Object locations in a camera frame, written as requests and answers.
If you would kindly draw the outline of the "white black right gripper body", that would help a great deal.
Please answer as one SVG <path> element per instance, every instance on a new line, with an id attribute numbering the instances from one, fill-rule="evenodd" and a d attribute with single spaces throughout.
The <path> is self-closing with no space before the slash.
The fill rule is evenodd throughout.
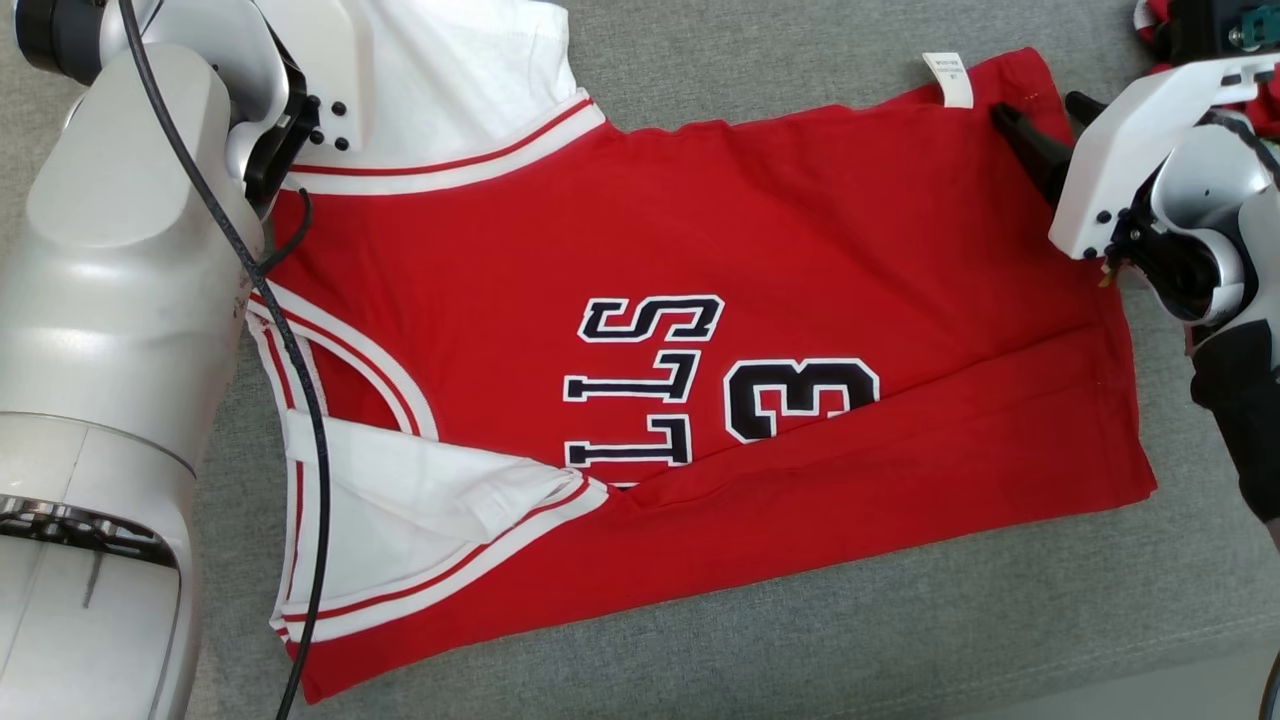
<path id="1" fill-rule="evenodd" d="M 1076 141 L 1050 241 L 1071 259 L 1103 252 L 1116 217 L 1157 172 L 1170 170 L 1176 219 L 1215 204 L 1233 205 L 1271 179 L 1261 161 L 1229 129 L 1202 124 L 1211 108 L 1254 99 L 1258 77 L 1275 55 L 1193 61 L 1129 85 Z"/>

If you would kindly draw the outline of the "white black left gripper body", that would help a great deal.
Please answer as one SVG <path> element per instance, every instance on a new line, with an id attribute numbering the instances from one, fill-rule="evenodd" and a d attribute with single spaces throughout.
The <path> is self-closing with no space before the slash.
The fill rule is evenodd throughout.
<path id="1" fill-rule="evenodd" d="M 325 145 L 364 149 L 364 3 L 259 1 L 319 100 Z"/>

